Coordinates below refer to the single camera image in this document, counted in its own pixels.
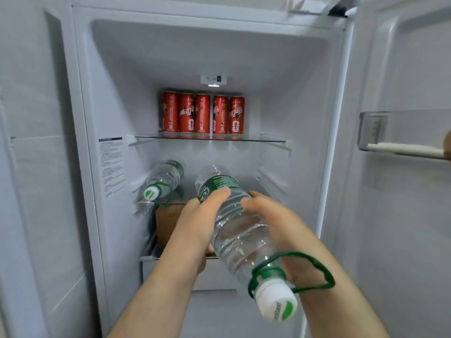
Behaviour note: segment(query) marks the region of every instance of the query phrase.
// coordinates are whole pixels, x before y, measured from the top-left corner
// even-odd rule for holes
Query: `refrigerator drawer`
[[[143,280],[147,279],[158,262],[152,256],[141,258]],[[218,258],[207,258],[206,266],[194,284],[193,291],[236,289],[237,281]]]

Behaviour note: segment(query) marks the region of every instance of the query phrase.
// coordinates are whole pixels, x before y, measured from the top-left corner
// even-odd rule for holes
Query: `white bottle cap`
[[[161,195],[161,187],[151,184],[144,190],[144,198],[147,200],[155,200]]]
[[[296,312],[298,301],[282,278],[263,281],[255,293],[255,301],[267,322],[286,321]]]

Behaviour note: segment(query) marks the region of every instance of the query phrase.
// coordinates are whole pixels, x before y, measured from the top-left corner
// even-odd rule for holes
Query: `water bottle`
[[[195,186],[201,203],[213,191],[222,187],[230,188],[230,197],[217,212],[211,244],[229,272],[248,289],[252,270],[276,253],[265,220],[241,207],[241,199],[250,196],[222,166],[205,167],[197,177]],[[298,303],[286,283],[279,260],[263,268],[250,288],[267,321],[285,321],[295,313]]]
[[[167,196],[180,184],[184,175],[183,165],[175,160],[166,160],[152,168],[146,180],[144,198],[155,200]]]

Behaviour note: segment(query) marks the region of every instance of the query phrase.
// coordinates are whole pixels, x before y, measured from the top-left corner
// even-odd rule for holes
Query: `red soda can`
[[[213,97],[213,134],[227,134],[227,96]]]
[[[196,95],[196,133],[210,134],[209,95]]]
[[[230,98],[230,134],[243,135],[243,122],[245,117],[245,98]]]
[[[179,96],[175,92],[163,93],[163,131],[179,131]]]
[[[194,96],[192,94],[180,95],[179,128],[181,133],[194,133]]]

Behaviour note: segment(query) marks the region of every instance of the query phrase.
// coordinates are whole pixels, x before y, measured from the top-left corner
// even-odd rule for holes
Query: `refrigerator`
[[[173,203],[221,164],[304,219],[393,337],[447,335],[451,0],[368,0],[350,16],[340,5],[60,1],[104,336],[158,261],[156,205],[142,189],[166,159],[186,163]],[[165,90],[243,96],[244,135],[163,136]],[[264,323],[208,259],[181,336],[256,335],[309,333],[301,308]]]

